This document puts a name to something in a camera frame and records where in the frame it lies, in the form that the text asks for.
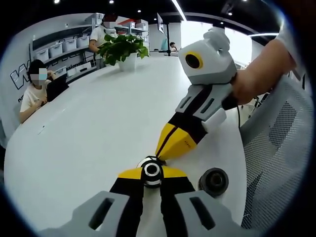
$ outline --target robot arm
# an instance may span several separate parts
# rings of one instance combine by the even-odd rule
[[[177,158],[195,148],[226,119],[225,110],[237,105],[227,106],[233,90],[230,82],[237,72],[229,43],[223,32],[212,28],[203,40],[180,50],[180,62],[192,85],[161,132],[156,149],[160,160]]]
[[[196,192],[183,171],[161,165],[158,160],[121,173],[109,192],[98,193],[74,210],[71,221],[57,229],[43,230],[39,236],[135,237],[143,212],[144,185],[153,178],[159,179],[168,237],[259,236],[236,224],[218,200],[205,191]]]

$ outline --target white sleeve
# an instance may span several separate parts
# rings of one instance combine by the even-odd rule
[[[30,97],[29,97],[28,93],[25,91],[24,95],[23,95],[23,100],[21,103],[20,113],[26,111],[30,107],[31,107]]]
[[[298,48],[295,45],[293,29],[290,30],[290,26],[288,23],[283,25],[283,28],[280,30],[279,35],[276,37],[277,40],[281,41],[283,45],[286,47],[289,54],[292,56],[296,63],[296,71],[303,76],[305,69],[300,57],[300,53],[298,52]]]
[[[51,83],[51,81],[50,81],[50,80],[46,80],[46,81],[44,82],[45,89],[47,89],[47,86],[48,86],[48,84],[50,84],[50,83]]]
[[[90,40],[98,41],[98,28],[95,28],[90,35]]]

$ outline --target potted plant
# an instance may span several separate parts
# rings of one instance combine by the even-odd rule
[[[105,57],[105,63],[112,66],[118,61],[119,68],[122,71],[135,70],[137,54],[143,59],[148,55],[148,50],[143,45],[143,40],[133,35],[119,35],[114,38],[105,35],[106,43],[99,46],[99,54]]]

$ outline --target black ceiling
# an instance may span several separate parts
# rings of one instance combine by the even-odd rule
[[[162,15],[164,22],[179,22],[180,16],[171,0],[114,0],[114,4],[109,4],[109,0],[60,0],[59,4],[54,4],[53,0],[34,0],[11,2],[19,4],[19,10],[15,11],[19,18],[12,18],[16,21],[15,32],[18,32],[36,22],[65,14],[106,12],[111,8],[120,16],[133,19],[145,19],[149,23],[154,23],[155,14]],[[208,23],[219,23],[224,21],[224,25],[246,34],[251,34],[251,30],[259,32],[278,32],[278,17],[269,6],[261,0],[178,0],[185,13],[195,13],[188,15],[187,20],[202,21]],[[256,38],[262,44],[267,43],[267,38]]]

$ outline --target yellow circle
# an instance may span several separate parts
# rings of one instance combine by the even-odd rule
[[[198,59],[198,62],[199,62],[198,67],[193,67],[192,65],[190,65],[190,63],[188,63],[188,61],[187,61],[187,56],[188,55],[193,55],[195,58]],[[187,64],[193,69],[201,69],[203,67],[202,57],[200,56],[200,54],[198,54],[196,52],[192,52],[192,51],[187,52],[187,54],[186,54],[186,61],[187,61]]]

